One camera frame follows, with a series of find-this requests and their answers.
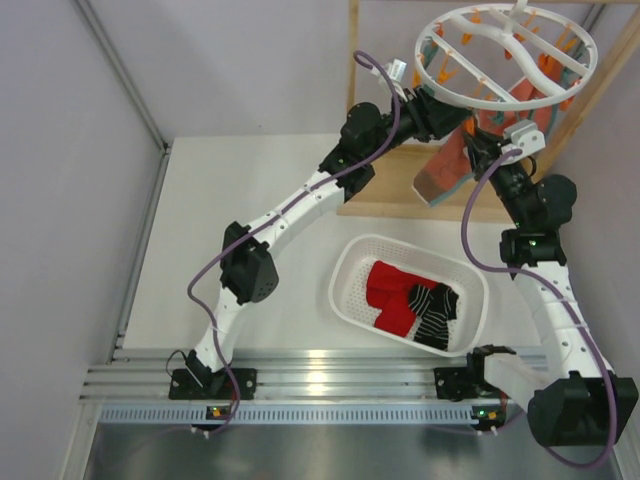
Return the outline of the black striped sock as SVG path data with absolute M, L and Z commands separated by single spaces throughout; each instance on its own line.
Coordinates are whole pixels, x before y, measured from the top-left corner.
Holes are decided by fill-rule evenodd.
M 408 306 L 419 321 L 413 340 L 437 350 L 449 346 L 450 322 L 457 319 L 458 294 L 448 285 L 416 284 L 409 291 Z

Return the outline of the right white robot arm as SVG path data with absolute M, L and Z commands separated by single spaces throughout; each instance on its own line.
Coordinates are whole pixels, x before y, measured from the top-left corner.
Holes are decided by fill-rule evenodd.
M 523 165 L 529 143 L 478 130 L 463 133 L 477 198 L 490 184 L 514 223 L 501 234 L 501 265 L 472 264 L 508 274 L 524 299 L 545 352 L 547 369 L 530 368 L 509 347 L 477 347 L 466 382 L 478 396 L 504 393 L 526 414 L 546 448 L 601 445 L 611 450 L 639 400 L 630 377 L 603 358 L 573 295 L 560 228 L 572 218 L 577 187 L 563 175 L 533 181 Z

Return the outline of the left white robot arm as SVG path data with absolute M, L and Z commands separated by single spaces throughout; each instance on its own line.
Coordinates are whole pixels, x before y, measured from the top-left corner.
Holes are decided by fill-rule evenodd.
M 249 309 L 268 298 L 279 283 L 276 257 L 308 226 L 349 202 L 374 177 L 373 162 L 414 139 L 440 140 L 471 112 L 443 103 L 425 88 L 392 97 L 390 112 L 362 102 L 347 113 L 337 145 L 313 175 L 289 198 L 258 219 L 229 224 L 222 249 L 189 282 L 188 298 L 204 310 L 209 324 L 198 344 L 171 373 L 172 400 L 238 401 L 253 396 L 252 369 L 230 366 Z

